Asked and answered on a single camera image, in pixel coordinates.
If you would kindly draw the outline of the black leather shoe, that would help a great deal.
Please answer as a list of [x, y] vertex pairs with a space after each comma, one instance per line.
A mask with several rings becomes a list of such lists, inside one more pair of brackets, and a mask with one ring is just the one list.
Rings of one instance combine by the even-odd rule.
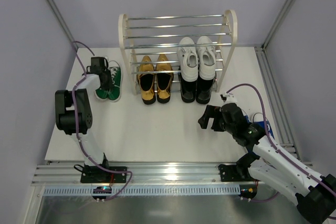
[[191, 103], [196, 99], [196, 87], [197, 81], [188, 82], [182, 78], [182, 74], [178, 74], [179, 81], [180, 81], [180, 93], [181, 99], [185, 103]]
[[208, 104], [211, 99], [213, 84], [215, 79], [204, 80], [201, 77], [197, 80], [196, 102], [199, 104]]

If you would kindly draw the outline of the green canvas sneaker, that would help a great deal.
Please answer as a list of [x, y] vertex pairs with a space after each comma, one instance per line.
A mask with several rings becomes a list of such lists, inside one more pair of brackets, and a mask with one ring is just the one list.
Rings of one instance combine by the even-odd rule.
[[108, 69], [110, 70], [111, 81], [108, 87], [108, 99], [111, 102], [118, 102], [121, 98], [121, 87], [123, 81], [123, 72], [120, 64], [115, 60], [108, 62]]
[[95, 91], [95, 96], [98, 100], [105, 101], [108, 99], [108, 93], [110, 91], [111, 73], [106, 59], [103, 58], [99, 64], [99, 78], [101, 86]]

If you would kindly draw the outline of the gold loafer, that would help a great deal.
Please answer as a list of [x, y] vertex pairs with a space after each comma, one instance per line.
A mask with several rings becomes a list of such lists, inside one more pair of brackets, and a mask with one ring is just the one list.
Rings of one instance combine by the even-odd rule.
[[142, 63], [139, 66], [137, 81], [140, 87], [141, 99], [144, 104], [151, 105], [156, 101], [154, 92], [154, 66], [151, 63], [149, 56], [142, 58]]
[[168, 63], [165, 54], [160, 54], [156, 64], [156, 81], [157, 81], [157, 100], [159, 103], [168, 103], [171, 98], [171, 86], [174, 78], [173, 68]]

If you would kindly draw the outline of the white sneaker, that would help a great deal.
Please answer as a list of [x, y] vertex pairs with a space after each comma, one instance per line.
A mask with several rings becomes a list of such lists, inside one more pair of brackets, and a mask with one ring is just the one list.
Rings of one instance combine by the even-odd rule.
[[207, 36], [197, 41], [196, 52], [199, 58], [199, 76], [203, 80], [213, 80], [216, 76], [216, 49]]
[[198, 57], [193, 40], [184, 37], [176, 50], [180, 71], [184, 81], [194, 82], [198, 78]]

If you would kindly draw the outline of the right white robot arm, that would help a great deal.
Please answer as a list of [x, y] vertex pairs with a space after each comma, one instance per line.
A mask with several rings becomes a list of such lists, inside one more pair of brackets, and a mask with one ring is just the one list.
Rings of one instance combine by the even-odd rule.
[[235, 103], [207, 105], [198, 119], [215, 132], [227, 132], [247, 150], [236, 162], [241, 178], [259, 180], [292, 202], [309, 223], [323, 223], [335, 211], [335, 176], [323, 176], [277, 144], [267, 126], [251, 122]]

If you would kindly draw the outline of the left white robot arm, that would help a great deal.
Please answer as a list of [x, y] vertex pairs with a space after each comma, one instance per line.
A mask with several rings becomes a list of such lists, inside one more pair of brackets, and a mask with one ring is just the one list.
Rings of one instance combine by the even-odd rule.
[[82, 170], [85, 174], [94, 170], [112, 172], [91, 130], [93, 115], [89, 99], [89, 95], [110, 81], [108, 66], [107, 58], [92, 57], [91, 65], [84, 68], [81, 79], [71, 90], [58, 90], [55, 93], [56, 127], [69, 135], [80, 148], [85, 159]]

